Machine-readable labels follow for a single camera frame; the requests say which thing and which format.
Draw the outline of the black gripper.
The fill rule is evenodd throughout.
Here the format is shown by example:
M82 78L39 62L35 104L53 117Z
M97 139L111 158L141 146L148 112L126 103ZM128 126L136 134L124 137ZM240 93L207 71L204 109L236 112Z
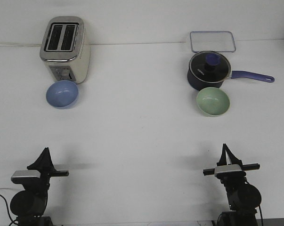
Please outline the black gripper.
M228 148L228 146L226 144L223 144L223 146L222 146L222 153L221 153L220 160L217 162L217 166L227 165L226 153L228 155L228 158L229 158L231 164L239 165L241 167L242 171L225 173L225 174L222 174L221 176L218 176L217 179L219 179L222 184L225 183L226 181L234 181L234 180L237 180L237 179L242 180L243 178L246 177L246 171L259 170L260 169L259 163L243 164L243 162L240 159L238 159L234 156L234 154L230 151L230 149ZM214 169L215 168L204 169L203 175L204 176L214 175Z
M26 167L28 170L43 171L41 173L41 187L49 188L50 179L52 177L67 177L69 176L68 170L56 170L50 155L48 147L45 147L37 160L31 165Z

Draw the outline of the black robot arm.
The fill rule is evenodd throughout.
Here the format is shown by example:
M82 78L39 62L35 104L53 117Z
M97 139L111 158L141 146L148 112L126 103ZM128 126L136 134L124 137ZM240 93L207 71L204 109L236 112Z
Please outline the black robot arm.
M51 217L44 216L48 203L48 190L52 177L67 177L69 171L56 170L48 147L26 170L17 170L11 181L24 187L10 202L10 210L16 215L19 226L52 226Z
M258 170L258 163L243 164L242 160L234 156L226 144L222 146L222 153L217 166L204 169L203 175L213 175L225 187L230 210L220 213L217 226L256 226L256 208L260 208L262 201L259 190L247 181L246 172Z

